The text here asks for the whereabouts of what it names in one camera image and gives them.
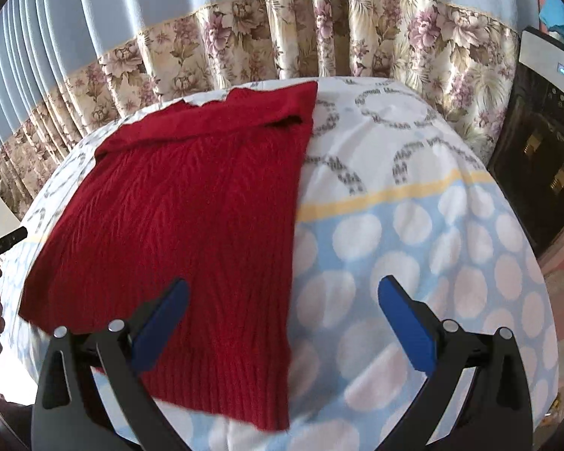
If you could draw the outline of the blue floral curtain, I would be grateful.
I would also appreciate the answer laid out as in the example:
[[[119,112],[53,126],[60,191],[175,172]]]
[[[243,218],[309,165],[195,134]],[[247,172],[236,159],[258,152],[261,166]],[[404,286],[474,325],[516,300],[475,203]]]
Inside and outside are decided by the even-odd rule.
[[[0,197],[22,217],[86,135],[154,103],[300,76],[392,77],[483,161],[537,0],[7,0]]]

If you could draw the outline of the white patterned bed sheet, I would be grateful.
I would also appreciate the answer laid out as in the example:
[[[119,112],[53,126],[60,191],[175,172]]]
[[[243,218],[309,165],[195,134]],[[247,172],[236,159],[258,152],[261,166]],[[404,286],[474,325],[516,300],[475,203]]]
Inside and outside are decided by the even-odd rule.
[[[288,431],[164,404],[196,450],[371,450],[424,383],[377,299],[392,275],[440,319],[514,333],[541,421],[558,387],[543,275],[517,217],[443,118],[391,79],[320,79],[302,169]]]

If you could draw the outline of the red knitted sweater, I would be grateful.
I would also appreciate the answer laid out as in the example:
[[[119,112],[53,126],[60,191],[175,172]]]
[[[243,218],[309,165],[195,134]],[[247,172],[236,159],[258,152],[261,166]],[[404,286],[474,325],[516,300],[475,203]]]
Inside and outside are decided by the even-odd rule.
[[[286,430],[295,212],[317,93],[237,88],[121,126],[36,257],[20,316],[90,332],[183,279],[189,306],[143,375],[149,394]]]

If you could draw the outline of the dark wooden cabinet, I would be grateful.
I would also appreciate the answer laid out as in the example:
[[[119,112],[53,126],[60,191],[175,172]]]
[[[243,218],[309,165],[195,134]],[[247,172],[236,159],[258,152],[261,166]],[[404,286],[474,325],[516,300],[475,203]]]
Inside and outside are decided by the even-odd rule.
[[[534,27],[488,169],[541,256],[564,231],[564,44]]]

